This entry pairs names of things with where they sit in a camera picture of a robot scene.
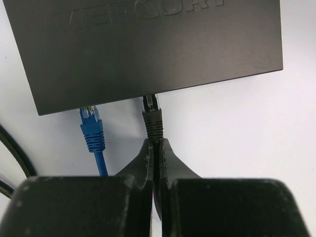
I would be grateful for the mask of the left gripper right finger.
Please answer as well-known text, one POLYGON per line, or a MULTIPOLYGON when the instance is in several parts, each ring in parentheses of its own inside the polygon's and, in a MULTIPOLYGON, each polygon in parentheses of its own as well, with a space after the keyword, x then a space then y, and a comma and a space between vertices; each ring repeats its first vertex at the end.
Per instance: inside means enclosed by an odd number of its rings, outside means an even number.
POLYGON ((159 148, 159 207, 165 237, 307 237, 294 196, 276 179, 201 178, 159 148))

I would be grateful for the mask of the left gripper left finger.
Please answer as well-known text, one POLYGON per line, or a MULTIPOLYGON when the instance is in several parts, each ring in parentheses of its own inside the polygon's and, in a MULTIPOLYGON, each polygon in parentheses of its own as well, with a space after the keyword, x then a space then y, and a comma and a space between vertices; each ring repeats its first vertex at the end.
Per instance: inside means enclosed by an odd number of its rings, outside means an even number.
POLYGON ((3 237, 149 237, 153 145, 118 174, 31 177, 14 192, 0 223, 3 237))

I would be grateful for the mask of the black network switch box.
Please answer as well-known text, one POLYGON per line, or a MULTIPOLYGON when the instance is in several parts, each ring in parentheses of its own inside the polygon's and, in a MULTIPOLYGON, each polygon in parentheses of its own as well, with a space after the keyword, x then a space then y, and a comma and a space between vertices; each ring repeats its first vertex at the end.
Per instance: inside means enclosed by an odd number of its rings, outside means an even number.
POLYGON ((282 70, 277 0, 6 0, 39 115, 282 70))

